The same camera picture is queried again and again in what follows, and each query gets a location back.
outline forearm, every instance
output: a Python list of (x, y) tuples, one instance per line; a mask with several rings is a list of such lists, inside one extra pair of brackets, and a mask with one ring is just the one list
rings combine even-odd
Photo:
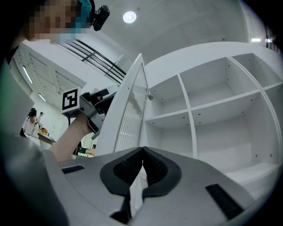
[(59, 140), (50, 148), (57, 161), (70, 159), (78, 143), (86, 134), (80, 124), (75, 120)]

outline black textured strip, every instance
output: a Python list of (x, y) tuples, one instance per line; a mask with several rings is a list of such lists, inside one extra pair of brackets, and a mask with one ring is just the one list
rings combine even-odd
[(229, 220), (244, 211), (220, 185), (214, 184), (205, 188)]
[(67, 173), (73, 173), (73, 172), (76, 172), (82, 169), (84, 169), (82, 165), (77, 165), (77, 166), (71, 166), (68, 168), (63, 168), (62, 171), (64, 174), (67, 174)]

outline ceiling light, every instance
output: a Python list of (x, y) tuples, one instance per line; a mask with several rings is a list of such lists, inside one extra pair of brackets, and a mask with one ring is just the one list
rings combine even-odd
[(132, 11), (126, 12), (123, 16), (123, 20), (126, 23), (133, 23), (136, 20), (136, 18), (137, 18), (137, 15)]
[(260, 42), (260, 38), (252, 38), (252, 42)]
[(29, 81), (31, 82), (31, 84), (32, 84), (32, 80), (31, 80), (31, 78), (29, 77), (25, 66), (23, 66), (23, 70), (24, 70), (24, 72), (26, 73), (28, 80), (29, 80)]
[(46, 102), (46, 99), (44, 99), (41, 94), (39, 94), (39, 96), (41, 97), (42, 100), (44, 100)]

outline balcony railing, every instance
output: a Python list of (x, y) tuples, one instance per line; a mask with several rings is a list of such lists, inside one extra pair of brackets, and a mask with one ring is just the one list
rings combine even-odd
[(91, 46), (78, 39), (58, 44), (64, 47), (65, 50), (70, 51), (70, 53), (75, 54), (81, 61), (99, 69), (104, 76), (113, 82), (117, 84), (122, 83), (126, 73)]

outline open cabinet door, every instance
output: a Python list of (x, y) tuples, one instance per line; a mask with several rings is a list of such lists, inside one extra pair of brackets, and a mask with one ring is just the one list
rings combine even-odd
[(147, 93), (144, 67), (140, 54), (111, 103), (96, 145), (96, 156), (139, 146)]

